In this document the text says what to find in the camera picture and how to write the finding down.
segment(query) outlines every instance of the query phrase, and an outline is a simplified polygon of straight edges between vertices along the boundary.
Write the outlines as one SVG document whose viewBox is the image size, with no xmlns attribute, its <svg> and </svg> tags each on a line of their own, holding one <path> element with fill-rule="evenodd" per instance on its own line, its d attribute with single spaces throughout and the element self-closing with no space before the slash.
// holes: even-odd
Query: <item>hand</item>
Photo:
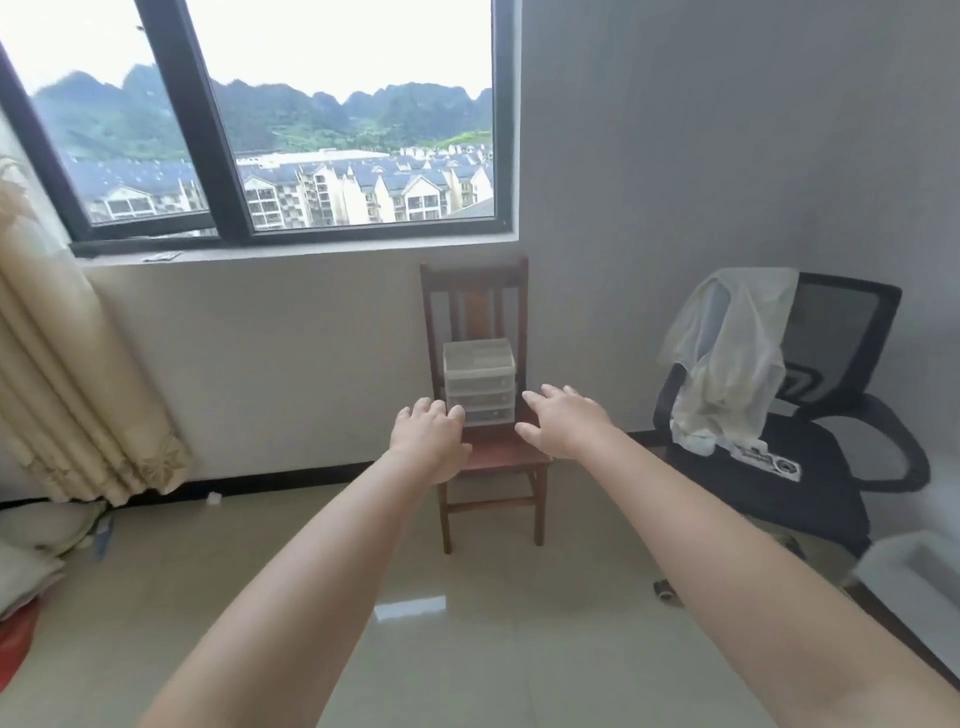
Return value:
<svg viewBox="0 0 960 728">
<path fill-rule="evenodd" d="M 460 442 L 467 413 L 459 404 L 446 412 L 446 402 L 417 400 L 413 410 L 396 415 L 390 450 L 409 454 L 430 471 L 430 484 L 446 483 L 467 463 L 472 445 Z"/>
<path fill-rule="evenodd" d="M 563 390 L 552 384 L 536 392 L 524 392 L 523 398 L 537 413 L 540 426 L 516 423 L 516 434 L 532 446 L 553 457 L 576 457 L 577 444 L 596 426 L 612 426 L 604 408 L 581 397 L 571 386 Z"/>
</svg>

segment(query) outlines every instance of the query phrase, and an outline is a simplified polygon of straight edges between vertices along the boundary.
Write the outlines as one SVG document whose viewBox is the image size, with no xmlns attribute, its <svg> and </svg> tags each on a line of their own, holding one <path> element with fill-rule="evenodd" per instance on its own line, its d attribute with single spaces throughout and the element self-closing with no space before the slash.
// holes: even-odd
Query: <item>beige curtain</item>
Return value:
<svg viewBox="0 0 960 728">
<path fill-rule="evenodd" d="M 53 500 L 169 493 L 190 455 L 68 242 L 0 116 L 0 436 Z"/>
</svg>

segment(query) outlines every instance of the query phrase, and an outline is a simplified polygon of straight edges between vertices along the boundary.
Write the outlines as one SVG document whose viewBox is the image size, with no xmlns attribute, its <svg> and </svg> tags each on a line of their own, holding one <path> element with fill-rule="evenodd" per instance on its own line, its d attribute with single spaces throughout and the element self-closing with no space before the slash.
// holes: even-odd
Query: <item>window frame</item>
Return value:
<svg viewBox="0 0 960 728">
<path fill-rule="evenodd" d="M 493 186 L 490 218 L 257 231 L 186 0 L 132 0 L 154 53 L 209 209 L 90 222 L 30 96 L 0 45 L 0 107 L 79 257 L 161 251 L 498 234 L 514 228 L 515 0 L 491 0 Z M 195 231 L 216 229 L 216 235 Z"/>
</svg>

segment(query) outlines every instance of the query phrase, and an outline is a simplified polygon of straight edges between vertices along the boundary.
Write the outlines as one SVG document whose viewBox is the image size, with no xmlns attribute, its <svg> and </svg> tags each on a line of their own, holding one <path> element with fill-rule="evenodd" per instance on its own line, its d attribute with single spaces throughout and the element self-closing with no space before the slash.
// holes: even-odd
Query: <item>sky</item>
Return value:
<svg viewBox="0 0 960 728">
<path fill-rule="evenodd" d="M 187 0 L 210 76 L 341 103 L 410 82 L 491 81 L 491 0 Z M 0 0 L 0 42 L 30 93 L 71 71 L 120 85 L 153 63 L 133 0 Z"/>
</svg>

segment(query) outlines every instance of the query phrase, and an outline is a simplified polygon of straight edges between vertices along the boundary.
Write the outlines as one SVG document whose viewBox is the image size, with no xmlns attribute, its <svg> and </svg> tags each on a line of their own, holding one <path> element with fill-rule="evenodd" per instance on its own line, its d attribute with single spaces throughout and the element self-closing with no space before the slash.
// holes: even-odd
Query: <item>chair armrest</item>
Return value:
<svg viewBox="0 0 960 728">
<path fill-rule="evenodd" d="M 907 471 L 902 478 L 891 480 L 862 480 L 860 490 L 875 493 L 909 493 L 919 491 L 930 482 L 930 461 L 917 438 L 897 417 L 896 413 L 873 395 L 862 395 L 843 400 L 827 400 L 800 407 L 794 417 L 813 421 L 822 417 L 850 417 L 869 425 L 896 445 L 906 458 Z"/>
<path fill-rule="evenodd" d="M 680 394 L 680 388 L 684 386 L 684 382 L 686 382 L 686 368 L 683 364 L 674 364 L 657 395 L 657 407 L 654 409 L 654 429 L 657 432 L 670 435 L 673 405 L 677 401 L 677 395 Z"/>
</svg>

